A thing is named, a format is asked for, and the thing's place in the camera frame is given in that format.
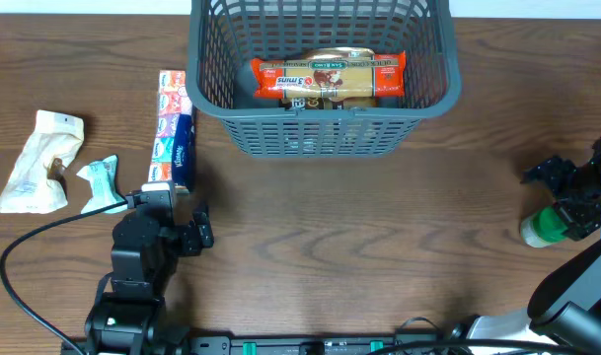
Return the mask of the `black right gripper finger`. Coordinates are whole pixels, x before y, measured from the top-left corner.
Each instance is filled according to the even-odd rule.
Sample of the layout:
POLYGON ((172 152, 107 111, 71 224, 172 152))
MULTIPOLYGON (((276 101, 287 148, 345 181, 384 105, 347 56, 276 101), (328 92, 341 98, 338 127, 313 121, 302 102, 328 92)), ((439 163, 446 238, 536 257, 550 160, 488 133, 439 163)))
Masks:
POLYGON ((565 225, 563 234, 581 241, 601 226, 601 202, 556 202, 554 210, 565 225))
POLYGON ((566 191, 575 172, 576 165, 571 160, 554 155, 524 172, 521 183, 542 182, 552 195, 560 195, 566 191))

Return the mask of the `small teal packet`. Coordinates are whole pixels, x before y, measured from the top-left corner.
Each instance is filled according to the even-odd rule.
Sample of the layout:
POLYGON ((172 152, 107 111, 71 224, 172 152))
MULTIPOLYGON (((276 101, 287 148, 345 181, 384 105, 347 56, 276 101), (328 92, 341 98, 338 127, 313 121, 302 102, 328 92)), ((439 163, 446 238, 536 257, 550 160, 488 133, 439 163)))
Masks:
MULTIPOLYGON (((110 155, 102 160, 94 161, 79 170, 77 176, 89 183, 92 192, 92 197, 81 210, 82 213, 88 213, 125 202, 115 187, 117 162, 117 155, 110 155)), ((126 209, 127 207, 124 203, 123 205, 107 210, 106 213, 115 214, 126 209)))

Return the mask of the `Kleenex pocket tissue multipack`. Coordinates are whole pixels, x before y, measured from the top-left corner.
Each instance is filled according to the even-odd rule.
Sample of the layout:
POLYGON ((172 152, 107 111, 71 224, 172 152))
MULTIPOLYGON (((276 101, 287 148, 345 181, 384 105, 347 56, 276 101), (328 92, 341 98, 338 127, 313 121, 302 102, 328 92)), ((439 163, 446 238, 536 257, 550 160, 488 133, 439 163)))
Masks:
POLYGON ((172 181, 177 193, 193 186, 193 105, 186 88, 186 72, 161 70, 158 76, 157 127, 148 181, 172 181))

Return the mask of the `beige paper pouch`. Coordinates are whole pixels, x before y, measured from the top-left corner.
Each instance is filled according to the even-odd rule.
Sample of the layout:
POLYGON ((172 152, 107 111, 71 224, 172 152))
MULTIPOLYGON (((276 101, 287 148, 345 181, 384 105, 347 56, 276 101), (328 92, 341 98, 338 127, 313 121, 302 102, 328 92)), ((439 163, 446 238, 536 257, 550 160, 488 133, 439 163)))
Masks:
POLYGON ((47 214, 65 207, 64 189, 48 172, 56 160, 67 168, 83 142, 82 118, 38 110, 35 129, 0 195, 0 213, 47 214))

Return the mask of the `orange San Remo spaghetti pack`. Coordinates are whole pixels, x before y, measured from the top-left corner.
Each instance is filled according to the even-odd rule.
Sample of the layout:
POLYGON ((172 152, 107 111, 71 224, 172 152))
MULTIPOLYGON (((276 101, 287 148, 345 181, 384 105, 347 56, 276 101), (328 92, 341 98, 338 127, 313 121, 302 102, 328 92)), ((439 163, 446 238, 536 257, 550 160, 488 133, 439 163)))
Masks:
POLYGON ((377 54, 372 57, 263 61, 251 68, 256 98, 366 98, 405 94, 407 57, 377 54))

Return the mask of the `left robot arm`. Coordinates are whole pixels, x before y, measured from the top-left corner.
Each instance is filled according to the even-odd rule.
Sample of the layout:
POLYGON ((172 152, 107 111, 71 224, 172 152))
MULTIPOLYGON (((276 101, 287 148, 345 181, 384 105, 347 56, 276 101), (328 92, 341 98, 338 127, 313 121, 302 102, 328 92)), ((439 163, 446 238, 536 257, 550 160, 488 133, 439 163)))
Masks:
POLYGON ((208 206, 184 225, 172 208, 140 204, 113 228, 113 271, 99 283, 85 323, 88 354, 189 354, 189 328, 166 320, 165 292, 182 257, 214 244, 208 206))

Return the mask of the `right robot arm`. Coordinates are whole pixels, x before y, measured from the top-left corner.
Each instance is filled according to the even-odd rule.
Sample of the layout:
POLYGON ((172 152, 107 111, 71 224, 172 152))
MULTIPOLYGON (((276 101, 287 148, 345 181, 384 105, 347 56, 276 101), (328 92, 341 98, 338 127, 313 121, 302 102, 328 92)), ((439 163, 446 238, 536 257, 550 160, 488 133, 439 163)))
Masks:
POLYGON ((547 276, 526 309, 477 317, 461 335, 489 342, 469 348, 477 354, 501 352, 501 340, 566 345, 601 354, 601 148, 582 167, 554 156, 526 172, 524 179, 542 182, 555 199, 521 223, 521 236, 529 246, 581 241, 593 232, 600 238, 547 276))

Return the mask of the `green capped small bottle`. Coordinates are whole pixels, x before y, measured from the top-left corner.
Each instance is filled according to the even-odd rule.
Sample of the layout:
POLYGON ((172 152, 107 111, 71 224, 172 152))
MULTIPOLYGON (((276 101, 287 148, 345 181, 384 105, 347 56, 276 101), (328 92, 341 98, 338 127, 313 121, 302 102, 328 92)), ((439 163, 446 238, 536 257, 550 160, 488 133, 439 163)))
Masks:
POLYGON ((566 239, 567 225, 552 206, 524 219, 519 228, 523 241, 533 248, 545 248, 566 239))

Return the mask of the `Nescafe Gold coffee bag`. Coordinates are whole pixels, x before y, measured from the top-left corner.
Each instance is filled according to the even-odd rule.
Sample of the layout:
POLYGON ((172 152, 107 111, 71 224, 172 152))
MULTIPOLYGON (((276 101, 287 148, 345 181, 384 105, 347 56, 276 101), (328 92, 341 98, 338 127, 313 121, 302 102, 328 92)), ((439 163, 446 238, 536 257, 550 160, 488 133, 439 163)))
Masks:
MULTIPOLYGON (((333 59, 343 57, 372 57, 375 52, 362 47, 331 47, 309 51, 302 59, 333 59)), ((376 107, 375 98, 292 98, 281 99, 278 105, 285 109, 326 109, 343 110, 350 108, 376 107)))

